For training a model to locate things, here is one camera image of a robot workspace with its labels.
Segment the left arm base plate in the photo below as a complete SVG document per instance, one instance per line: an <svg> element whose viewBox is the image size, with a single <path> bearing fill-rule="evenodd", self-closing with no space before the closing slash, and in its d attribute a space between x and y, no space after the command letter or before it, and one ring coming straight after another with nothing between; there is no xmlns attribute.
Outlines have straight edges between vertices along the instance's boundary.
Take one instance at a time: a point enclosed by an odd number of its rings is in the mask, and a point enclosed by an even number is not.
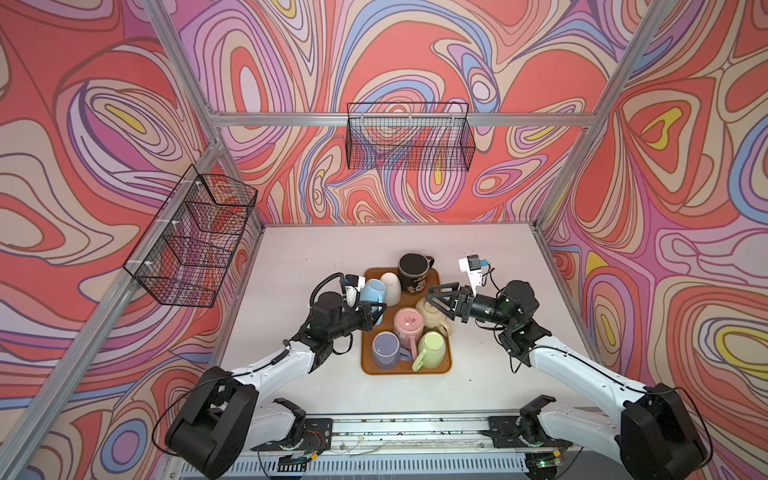
<svg viewBox="0 0 768 480"><path fill-rule="evenodd" d="M332 444L333 420L330 417L309 418L297 433L291 431L286 439L270 441L252 451L322 453Z"/></svg>

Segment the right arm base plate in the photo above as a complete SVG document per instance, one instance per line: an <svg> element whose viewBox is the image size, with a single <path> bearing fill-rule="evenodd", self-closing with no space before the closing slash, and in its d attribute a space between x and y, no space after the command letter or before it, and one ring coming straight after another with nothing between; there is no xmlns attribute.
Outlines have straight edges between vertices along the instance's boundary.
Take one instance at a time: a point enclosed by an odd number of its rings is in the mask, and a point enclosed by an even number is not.
<svg viewBox="0 0 768 480"><path fill-rule="evenodd" d="M480 434L491 439L495 448L554 448L565 450L573 443L548 436L536 420L517 415L491 416L488 428Z"/></svg>

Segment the light blue mug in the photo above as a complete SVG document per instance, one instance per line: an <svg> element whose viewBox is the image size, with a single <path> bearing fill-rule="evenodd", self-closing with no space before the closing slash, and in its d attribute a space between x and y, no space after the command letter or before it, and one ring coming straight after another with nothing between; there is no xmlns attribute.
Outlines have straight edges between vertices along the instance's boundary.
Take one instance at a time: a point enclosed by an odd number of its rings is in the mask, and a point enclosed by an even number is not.
<svg viewBox="0 0 768 480"><path fill-rule="evenodd" d="M385 285L379 279L368 280L361 292L359 303L362 301L385 303Z"/></svg>

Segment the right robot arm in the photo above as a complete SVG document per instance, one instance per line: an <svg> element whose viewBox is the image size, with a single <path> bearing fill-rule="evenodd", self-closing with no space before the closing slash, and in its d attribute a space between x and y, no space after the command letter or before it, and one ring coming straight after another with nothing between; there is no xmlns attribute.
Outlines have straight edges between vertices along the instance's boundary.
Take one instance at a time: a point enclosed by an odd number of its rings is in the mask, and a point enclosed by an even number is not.
<svg viewBox="0 0 768 480"><path fill-rule="evenodd" d="M685 479L710 461L711 447L681 388L631 380L567 346L535 321L539 303L529 283L513 280L494 296L443 284L429 288L426 300L449 319L499 326L498 342L509 358L557 379L600 410L572 409L540 395L519 411L512 432L520 442L577 444L621 464L634 479Z"/></svg>

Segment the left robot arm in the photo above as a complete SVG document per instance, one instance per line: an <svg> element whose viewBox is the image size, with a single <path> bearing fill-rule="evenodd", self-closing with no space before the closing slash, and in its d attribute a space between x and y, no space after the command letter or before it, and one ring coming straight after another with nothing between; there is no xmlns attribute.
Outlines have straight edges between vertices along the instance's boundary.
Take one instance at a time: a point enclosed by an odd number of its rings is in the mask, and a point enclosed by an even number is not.
<svg viewBox="0 0 768 480"><path fill-rule="evenodd" d="M351 307L338 293L322 293L279 352L233 371L208 369L181 399L164 446L206 478L217 479L244 450L267 443L301 445L306 412L282 397L267 405L262 401L317 370L333 354L336 339L371 331L386 309L371 301Z"/></svg>

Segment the brown wooden tray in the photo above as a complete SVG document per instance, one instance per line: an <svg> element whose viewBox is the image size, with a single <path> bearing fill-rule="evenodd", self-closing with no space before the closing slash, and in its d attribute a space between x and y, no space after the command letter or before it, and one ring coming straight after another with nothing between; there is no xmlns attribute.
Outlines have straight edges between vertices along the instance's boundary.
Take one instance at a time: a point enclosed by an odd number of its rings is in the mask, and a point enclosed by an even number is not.
<svg viewBox="0 0 768 480"><path fill-rule="evenodd" d="M425 295L403 293L398 304L386 308L381 323L362 334L364 373L424 376L451 370L450 329Z"/></svg>

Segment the white mug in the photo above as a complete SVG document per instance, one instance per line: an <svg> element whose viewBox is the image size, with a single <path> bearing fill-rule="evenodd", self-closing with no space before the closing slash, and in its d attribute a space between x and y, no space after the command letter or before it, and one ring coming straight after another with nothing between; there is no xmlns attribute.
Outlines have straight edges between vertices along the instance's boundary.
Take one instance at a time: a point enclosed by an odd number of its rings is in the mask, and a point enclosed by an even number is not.
<svg viewBox="0 0 768 480"><path fill-rule="evenodd" d="M386 272L380 277L385 285L385 303L388 307L394 307L400 303L402 288L399 277L393 272Z"/></svg>

